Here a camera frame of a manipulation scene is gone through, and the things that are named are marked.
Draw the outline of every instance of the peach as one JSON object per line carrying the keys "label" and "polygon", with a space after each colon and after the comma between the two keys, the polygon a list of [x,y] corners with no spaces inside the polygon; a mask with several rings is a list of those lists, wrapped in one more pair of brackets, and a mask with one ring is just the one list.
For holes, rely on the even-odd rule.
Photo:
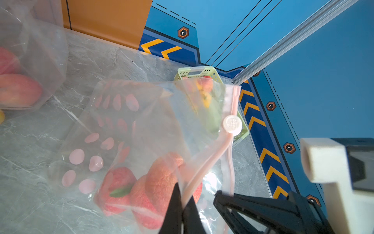
{"label": "peach", "polygon": [[24,75],[0,75],[0,105],[7,107],[28,107],[42,95],[40,84]]}
{"label": "peach", "polygon": [[163,218],[160,216],[156,208],[152,205],[151,201],[145,193],[145,181],[147,175],[140,177],[135,183],[130,192],[130,204],[133,208],[132,213],[135,216],[138,224],[148,229],[158,229],[162,226]]}
{"label": "peach", "polygon": [[130,205],[129,193],[136,182],[132,171],[127,167],[119,167],[109,171],[102,182],[95,202],[101,207],[107,216],[124,212]]}
{"label": "peach", "polygon": [[[155,160],[148,171],[145,193],[156,210],[163,216],[165,216],[168,209],[174,185],[178,182],[174,170],[182,166],[182,164],[183,159],[180,155],[168,153],[166,156]],[[199,200],[201,191],[202,183],[193,194],[195,203]]]}
{"label": "peach", "polygon": [[9,50],[0,47],[0,75],[17,73],[21,69],[21,65],[16,55]]}

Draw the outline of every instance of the hexagon icon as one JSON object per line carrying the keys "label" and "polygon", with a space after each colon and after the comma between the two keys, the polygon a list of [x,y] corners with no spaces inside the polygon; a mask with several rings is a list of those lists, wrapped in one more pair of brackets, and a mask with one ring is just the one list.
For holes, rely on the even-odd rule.
{"label": "hexagon icon", "polygon": [[266,104],[266,109],[267,109],[267,110],[270,110],[270,111],[274,110],[276,107],[277,107],[277,106],[276,106],[275,102],[273,102],[273,101],[270,101],[270,102],[268,102],[268,103]]}
{"label": "hexagon icon", "polygon": [[283,149],[284,151],[286,151],[286,153],[289,153],[289,154],[293,154],[296,151],[295,145],[292,143],[288,143],[288,142],[283,146]]}
{"label": "hexagon icon", "polygon": [[308,199],[309,201],[314,202],[314,203],[316,203],[317,205],[321,206],[321,203],[319,202],[319,199],[316,198],[316,197],[314,197],[314,196],[312,196],[312,195],[308,195],[308,196],[306,197],[306,199]]}
{"label": "hexagon icon", "polygon": [[183,26],[178,30],[179,38],[185,39],[186,37],[188,37],[188,35],[190,35],[190,29]]}

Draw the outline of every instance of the black line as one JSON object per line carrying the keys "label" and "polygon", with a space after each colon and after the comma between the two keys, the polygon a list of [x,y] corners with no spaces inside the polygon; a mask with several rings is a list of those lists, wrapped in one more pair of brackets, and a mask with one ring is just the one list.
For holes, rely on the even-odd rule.
{"label": "black line", "polygon": [[[252,77],[250,78],[250,80],[251,80],[251,82],[252,82],[253,88],[255,89],[255,93],[256,93],[256,95],[257,95],[258,101],[260,102],[262,109],[265,110],[264,105],[262,104],[262,101],[261,101],[260,95],[258,94],[257,88],[256,88],[256,86],[255,86],[255,83],[253,82]],[[292,182],[293,182],[293,184],[294,184],[294,186],[295,186],[296,192],[297,192],[298,194],[300,194],[300,191],[299,191],[299,189],[297,188],[297,184],[296,184],[296,182],[295,182],[294,176],[292,175],[292,172],[291,172],[291,170],[289,169],[289,166],[288,166],[288,163],[287,163],[286,157],[284,156],[283,151],[282,151],[282,148],[280,147],[281,145],[279,144],[278,138],[277,138],[277,136],[275,135],[275,132],[274,132],[273,126],[272,126],[272,124],[270,123],[270,120],[269,120],[269,117],[267,116],[266,111],[264,111],[264,113],[265,113],[265,117],[266,117],[266,119],[267,119],[267,122],[269,123],[269,127],[270,127],[270,129],[271,129],[271,131],[272,131],[272,133],[273,133],[273,136],[274,136],[275,142],[276,142],[277,145],[278,145],[278,148],[279,148],[280,154],[282,155],[283,161],[284,161],[284,163],[285,163],[285,165],[286,165],[286,168],[287,168],[287,170],[288,170],[289,176],[291,177],[291,180],[292,180]]]}
{"label": "black line", "polygon": [[165,7],[161,6],[161,5],[160,5],[160,4],[158,4],[158,3],[156,3],[156,5],[159,5],[160,7],[162,7],[162,8],[164,8],[164,9],[166,9],[166,10],[167,10],[167,8],[165,8]]}
{"label": "black line", "polygon": [[[204,63],[200,62],[200,51],[199,51],[199,48],[198,48],[198,47],[195,47],[195,46],[190,45],[190,44],[188,44],[188,43],[185,43],[185,42],[183,42],[183,41],[179,41],[178,39],[175,39],[174,37],[171,37],[171,36],[169,36],[169,35],[166,35],[166,34],[160,33],[159,31],[156,31],[156,30],[154,30],[154,29],[151,29],[151,28],[149,28],[149,27],[147,27],[147,26],[145,26],[144,29],[146,29],[146,30],[148,30],[148,31],[150,31],[150,32],[156,33],[156,34],[158,34],[158,35],[160,35],[160,36],[166,37],[166,38],[168,38],[168,39],[170,39],[170,40],[173,40],[173,41],[175,41],[175,42],[178,42],[178,43],[181,43],[181,44],[183,44],[183,45],[189,46],[189,47],[191,47],[192,49],[195,49],[195,50],[197,51],[198,64],[201,64],[201,65],[204,65],[204,66],[208,66],[207,64],[204,64]],[[245,67],[240,66],[240,67],[237,67],[237,68],[234,68],[234,69],[228,70],[228,71],[225,71],[225,70],[222,70],[222,69],[219,69],[219,68],[216,68],[216,70],[217,70],[217,71],[221,71],[221,72],[226,72],[226,73],[228,73],[228,72],[235,71],[235,70],[237,70],[237,69],[239,69],[239,68],[245,68]]]}
{"label": "black line", "polygon": [[[167,15],[170,15],[170,14],[166,13],[165,11],[162,11],[162,10],[160,10],[160,9],[158,9],[158,8],[154,7],[154,6],[151,6],[151,7],[155,8],[155,9],[157,9],[157,10],[159,10],[159,11],[161,11],[161,12],[163,12],[163,13],[167,14]],[[188,24],[188,23],[186,23],[186,22],[184,22],[184,21],[181,21],[181,22],[182,22],[182,23],[185,23],[185,24],[187,24],[187,25],[189,25],[189,26],[191,26],[191,27],[193,27],[194,29],[196,29],[196,27],[192,26],[191,24]]]}
{"label": "black line", "polygon": [[[244,39],[245,39],[245,38],[246,38],[246,37],[247,37],[247,36],[248,36],[248,35],[249,35],[249,34],[250,34],[250,33],[251,33],[251,32],[252,32],[252,31],[253,31],[253,30],[254,30],[254,29],[255,29],[255,28],[260,24],[260,23],[261,23],[261,22],[262,22],[262,20],[261,20],[260,22],[258,22],[258,24],[256,24],[256,26],[255,26],[255,27],[254,27],[254,28],[253,28],[253,29],[252,29],[252,30],[251,30],[251,31],[250,31],[250,32],[249,32],[249,33],[248,33],[248,34],[247,34],[247,35],[246,35],[246,36],[245,36],[245,37],[244,37],[240,42],[239,42],[239,44],[240,44],[240,43],[241,43],[241,42],[242,42],[242,41],[243,41],[243,40],[244,40]],[[230,53],[228,53],[228,54],[227,54],[227,55],[222,59],[222,61],[225,60],[225,58],[226,58]]]}
{"label": "black line", "polygon": [[[256,6],[254,6],[252,8],[252,10],[248,13],[248,15],[256,8]],[[226,38],[226,40],[219,46],[219,48],[214,52],[214,54],[212,54],[212,56],[208,59],[208,61],[206,61],[206,63],[209,62],[209,60],[215,55],[215,53],[217,53],[217,51],[221,48],[221,46],[223,46],[223,44],[229,39],[229,37],[235,32],[235,30],[242,24],[242,22],[248,17],[248,15],[246,17],[244,17],[244,19],[236,26],[236,28],[234,29],[234,31],[232,31],[232,33]]]}
{"label": "black line", "polygon": [[[172,12],[172,11],[170,11],[171,13],[174,13],[174,14],[176,14],[176,15],[178,15],[177,13],[175,13],[175,12]],[[179,15],[178,15],[179,16]]]}
{"label": "black line", "polygon": [[241,31],[239,33],[239,35],[230,43],[230,45],[228,47],[226,47],[226,49],[218,56],[218,58],[212,63],[212,65],[220,58],[221,55],[223,55],[223,53],[232,45],[232,43],[234,43],[234,41],[248,28],[248,26],[257,18],[257,16],[272,2],[272,0],[270,0],[270,2],[268,2],[266,4],[266,6],[253,18],[253,20],[243,29],[243,31]]}
{"label": "black line", "polygon": [[[184,18],[183,16],[182,16],[182,18],[185,19],[185,20],[188,20],[188,19]],[[188,20],[188,21],[189,21],[189,20]],[[189,22],[191,22],[191,21],[189,21]]]}
{"label": "black line", "polygon": [[71,21],[70,21],[70,13],[69,13],[68,0],[66,0],[66,8],[68,9],[68,17],[69,17],[70,30],[72,30],[72,29],[71,29]]}

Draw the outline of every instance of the gray marble surface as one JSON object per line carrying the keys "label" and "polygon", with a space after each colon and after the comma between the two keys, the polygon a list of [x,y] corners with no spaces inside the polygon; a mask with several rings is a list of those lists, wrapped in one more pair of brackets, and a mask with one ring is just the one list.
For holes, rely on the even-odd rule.
{"label": "gray marble surface", "polygon": [[[105,78],[172,80],[183,64],[67,32],[67,79],[39,110],[0,125],[0,233],[127,233],[93,203],[61,198],[46,168]],[[235,192],[270,197],[250,138],[233,150]]]}

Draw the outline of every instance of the plastic bag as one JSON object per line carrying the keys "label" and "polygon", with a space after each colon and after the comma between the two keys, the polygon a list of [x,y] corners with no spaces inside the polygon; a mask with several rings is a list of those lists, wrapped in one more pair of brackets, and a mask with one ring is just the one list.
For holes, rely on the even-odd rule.
{"label": "plastic bag", "polygon": [[1,3],[0,109],[38,109],[64,82],[68,48],[61,25],[60,1]]}
{"label": "plastic bag", "polygon": [[75,199],[94,195],[106,216],[136,224],[134,232],[157,233],[178,182],[183,206],[204,194],[198,207],[207,232],[223,230],[213,200],[217,189],[233,194],[240,86],[210,79],[206,92],[199,86],[205,80],[99,82],[49,167],[57,192]]}

